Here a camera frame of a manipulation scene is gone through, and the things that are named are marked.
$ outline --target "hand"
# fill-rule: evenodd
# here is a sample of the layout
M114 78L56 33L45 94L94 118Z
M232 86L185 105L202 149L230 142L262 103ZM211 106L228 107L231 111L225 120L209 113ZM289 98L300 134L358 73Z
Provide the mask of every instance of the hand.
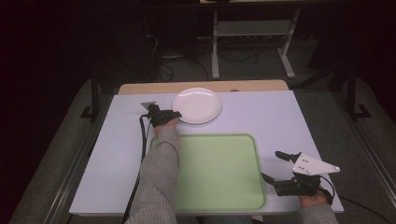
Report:
M320 190L317 190L317 194L312 196L300 195L299 199L300 199L300 205L303 208L328 203L326 195Z
M163 126L176 127L177 122L178 119L171 119L164 125L158 125L157 127L154 128L155 136L158 137L158 134L160 134L160 131L163 129Z

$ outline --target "gray sleeve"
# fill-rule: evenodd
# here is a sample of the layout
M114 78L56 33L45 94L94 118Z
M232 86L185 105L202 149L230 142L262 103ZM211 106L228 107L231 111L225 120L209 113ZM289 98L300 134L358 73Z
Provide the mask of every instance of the gray sleeve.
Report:
M175 198L178 170L179 135L164 126L158 146L152 148L140 167L140 183L125 223L176 224Z
M300 217L303 224L336 224L334 211L326 203L312 207L302 208L300 210Z

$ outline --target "table surface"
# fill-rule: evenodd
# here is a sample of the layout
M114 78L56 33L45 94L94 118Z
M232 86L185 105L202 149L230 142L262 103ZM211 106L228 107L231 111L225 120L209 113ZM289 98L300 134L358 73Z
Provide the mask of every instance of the table surface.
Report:
M140 163L142 139L138 118L147 113L140 102L155 100L165 109L171 107L177 92L191 87L216 92L222 109L216 118L205 124L180 122L177 126L181 134L250 134L256 141L262 172L276 180L292 178L292 162L278 159L275 151L303 152L320 159L295 96L282 80L127 84L120 88L109 108L70 213L81 216L123 214ZM265 188L267 201L262 209L210 215L265 215L299 210L298 197L278 197L272 186L265 184ZM337 195L332 209L344 211Z

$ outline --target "human arm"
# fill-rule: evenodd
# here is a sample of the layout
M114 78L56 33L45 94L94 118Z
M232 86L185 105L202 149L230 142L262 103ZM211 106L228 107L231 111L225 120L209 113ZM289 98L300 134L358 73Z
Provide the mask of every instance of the human arm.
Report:
M303 224L336 224L338 223L334 211L327 202L325 194L318 190L313 196L299 196L300 217Z
M177 119L154 129L158 145L140 166L140 183L126 223L177 223L175 198L179 136Z

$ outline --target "white plate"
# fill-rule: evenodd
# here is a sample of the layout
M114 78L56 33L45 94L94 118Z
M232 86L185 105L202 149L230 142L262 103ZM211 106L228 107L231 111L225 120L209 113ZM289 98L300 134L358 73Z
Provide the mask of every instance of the white plate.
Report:
M181 120L187 123L205 123L215 118L221 110L221 100L205 88L191 88L179 93L172 109L181 114Z

